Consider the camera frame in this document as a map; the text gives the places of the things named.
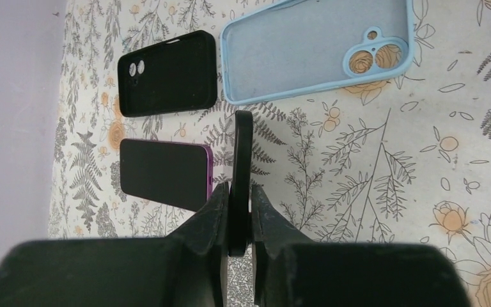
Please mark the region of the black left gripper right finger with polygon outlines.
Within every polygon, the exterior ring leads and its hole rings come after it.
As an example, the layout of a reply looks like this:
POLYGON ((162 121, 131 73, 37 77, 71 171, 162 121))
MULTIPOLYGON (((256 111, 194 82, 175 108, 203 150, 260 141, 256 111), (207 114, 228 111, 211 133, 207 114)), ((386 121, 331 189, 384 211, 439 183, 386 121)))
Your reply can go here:
POLYGON ((296 229, 262 187, 251 191, 257 306, 469 306, 453 264, 435 247, 321 243, 296 229))

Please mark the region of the black phone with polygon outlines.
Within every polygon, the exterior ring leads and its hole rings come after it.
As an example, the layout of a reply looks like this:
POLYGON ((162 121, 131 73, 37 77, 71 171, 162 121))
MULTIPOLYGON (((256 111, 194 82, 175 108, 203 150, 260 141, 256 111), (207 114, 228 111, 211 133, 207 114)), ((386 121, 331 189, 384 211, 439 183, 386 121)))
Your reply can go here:
POLYGON ((207 145, 142 139, 120 143, 120 186, 128 195, 198 211, 213 191, 207 145))

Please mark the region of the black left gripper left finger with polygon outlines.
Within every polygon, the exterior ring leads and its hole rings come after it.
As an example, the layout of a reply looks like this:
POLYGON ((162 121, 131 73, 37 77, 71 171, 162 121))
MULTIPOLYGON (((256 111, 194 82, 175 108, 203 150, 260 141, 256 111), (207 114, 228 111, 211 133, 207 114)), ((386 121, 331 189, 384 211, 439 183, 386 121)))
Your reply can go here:
POLYGON ((34 240, 0 263, 0 306, 225 306, 229 185, 164 237, 34 240))

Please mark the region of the light blue phone case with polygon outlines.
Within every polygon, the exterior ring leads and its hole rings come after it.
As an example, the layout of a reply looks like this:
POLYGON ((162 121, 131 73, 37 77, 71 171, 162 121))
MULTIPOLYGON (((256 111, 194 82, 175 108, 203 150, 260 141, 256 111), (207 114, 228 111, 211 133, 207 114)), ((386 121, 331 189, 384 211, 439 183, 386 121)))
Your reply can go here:
POLYGON ((222 88, 236 106, 392 79, 414 59, 412 1, 278 1, 227 23, 222 88))

